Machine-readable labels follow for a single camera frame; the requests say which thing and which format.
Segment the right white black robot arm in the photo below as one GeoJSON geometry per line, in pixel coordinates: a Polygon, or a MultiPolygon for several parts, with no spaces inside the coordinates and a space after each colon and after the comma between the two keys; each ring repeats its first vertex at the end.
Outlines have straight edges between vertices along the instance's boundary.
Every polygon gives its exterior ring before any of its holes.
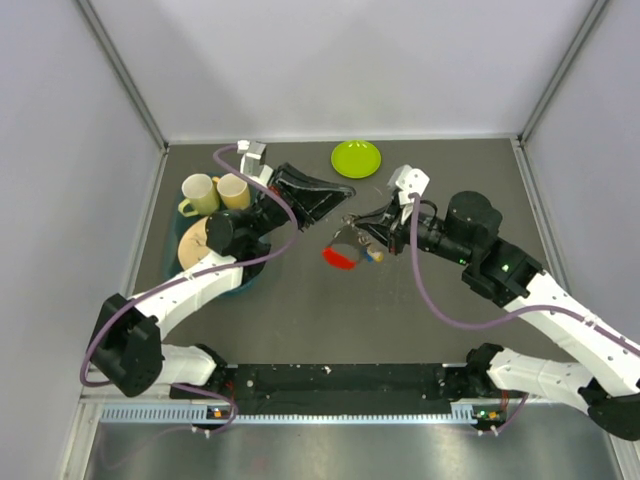
{"type": "Polygon", "coordinates": [[[422,213],[418,195],[408,200],[408,220],[393,199],[344,221],[392,254],[409,247],[413,259],[426,252],[463,266],[461,279],[470,290],[506,313],[489,327],[522,319],[572,358],[555,362],[485,343],[467,355],[466,388],[479,396],[502,390],[544,397],[586,414],[611,435],[638,440],[638,344],[575,300],[540,262],[500,238],[502,215],[484,195],[455,194],[444,218],[422,213]]]}

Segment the red-handled metal key holder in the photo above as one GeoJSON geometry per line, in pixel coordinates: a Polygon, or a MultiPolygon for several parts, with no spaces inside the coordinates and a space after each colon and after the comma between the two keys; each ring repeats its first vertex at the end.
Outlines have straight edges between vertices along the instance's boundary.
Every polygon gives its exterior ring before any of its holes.
{"type": "Polygon", "coordinates": [[[364,249],[356,243],[355,234],[342,219],[341,226],[322,250],[322,257],[329,266],[345,271],[353,270],[366,262],[364,254],[364,249]]]}

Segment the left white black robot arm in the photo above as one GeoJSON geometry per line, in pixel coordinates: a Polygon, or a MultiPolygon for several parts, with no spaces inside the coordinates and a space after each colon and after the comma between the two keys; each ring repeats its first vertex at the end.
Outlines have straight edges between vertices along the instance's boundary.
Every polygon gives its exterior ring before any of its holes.
{"type": "Polygon", "coordinates": [[[355,194],[351,186],[309,177],[288,163],[256,178],[254,191],[248,207],[206,217],[209,251],[194,266],[132,299],[115,294],[103,303],[90,361],[125,396],[139,396],[156,384],[220,394],[227,382],[224,360],[204,345],[167,345],[166,336],[208,302],[261,273],[272,257],[267,234],[286,223],[303,230],[355,194]]]}

